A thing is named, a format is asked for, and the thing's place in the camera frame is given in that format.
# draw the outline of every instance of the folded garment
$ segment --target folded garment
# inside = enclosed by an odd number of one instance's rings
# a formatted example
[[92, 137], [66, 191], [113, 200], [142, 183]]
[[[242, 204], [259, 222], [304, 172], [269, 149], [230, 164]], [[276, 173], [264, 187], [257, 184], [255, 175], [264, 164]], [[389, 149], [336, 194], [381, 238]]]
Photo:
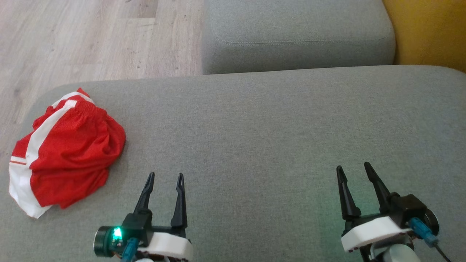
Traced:
[[126, 140], [123, 127], [81, 88], [49, 106], [10, 159], [10, 195], [31, 217], [66, 208], [103, 186]]

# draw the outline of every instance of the gray cushion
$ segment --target gray cushion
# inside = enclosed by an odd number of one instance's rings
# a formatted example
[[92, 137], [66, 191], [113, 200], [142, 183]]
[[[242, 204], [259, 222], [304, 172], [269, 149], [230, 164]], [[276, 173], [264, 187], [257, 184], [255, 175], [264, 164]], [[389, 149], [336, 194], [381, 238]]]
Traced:
[[392, 64], [381, 0], [205, 0], [204, 74]]
[[[101, 225], [132, 212], [149, 172], [150, 208], [169, 225], [185, 174], [195, 260], [361, 261], [340, 243], [336, 166], [364, 214], [378, 210], [363, 162], [440, 220], [441, 246], [464, 261], [466, 75], [442, 67], [308, 69], [79, 83], [39, 98], [20, 136], [63, 94], [83, 87], [126, 130], [107, 184], [40, 219], [0, 187], [0, 261], [110, 261], [92, 250]], [[423, 262], [441, 257], [416, 241]]]

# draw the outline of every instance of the green led light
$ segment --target green led light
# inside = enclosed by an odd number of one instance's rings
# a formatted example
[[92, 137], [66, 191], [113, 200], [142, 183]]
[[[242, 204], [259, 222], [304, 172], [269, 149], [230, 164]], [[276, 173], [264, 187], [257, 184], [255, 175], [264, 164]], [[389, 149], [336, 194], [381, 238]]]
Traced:
[[114, 239], [120, 239], [122, 238], [123, 236], [121, 235], [121, 228], [115, 228], [113, 230], [113, 238]]

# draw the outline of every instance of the mustard yellow fabric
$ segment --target mustard yellow fabric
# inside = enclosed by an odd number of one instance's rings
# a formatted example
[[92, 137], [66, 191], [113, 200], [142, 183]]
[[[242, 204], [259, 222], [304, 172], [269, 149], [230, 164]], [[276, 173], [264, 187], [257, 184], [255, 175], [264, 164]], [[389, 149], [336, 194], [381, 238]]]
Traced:
[[466, 0], [384, 0], [395, 29], [395, 64], [466, 72]]

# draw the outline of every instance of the gray sofa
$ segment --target gray sofa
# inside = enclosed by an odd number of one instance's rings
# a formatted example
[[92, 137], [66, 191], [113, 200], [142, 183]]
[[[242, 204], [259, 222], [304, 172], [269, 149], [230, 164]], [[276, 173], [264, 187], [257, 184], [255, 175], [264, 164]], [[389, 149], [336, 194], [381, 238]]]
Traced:
[[[461, 72], [368, 66], [72, 84], [39, 98], [19, 137], [79, 87], [125, 128], [124, 152], [104, 187], [38, 220], [9, 197], [2, 170], [0, 261], [111, 261], [95, 257], [94, 233], [123, 221], [154, 171], [149, 206], [159, 225], [169, 224], [185, 174], [195, 261], [359, 262], [340, 243], [336, 166], [370, 214], [378, 206], [364, 161], [390, 190], [426, 203], [444, 251], [465, 260]], [[415, 246], [423, 262], [441, 261], [422, 241]]]
[[205, 0], [204, 74], [392, 64], [382, 0]]

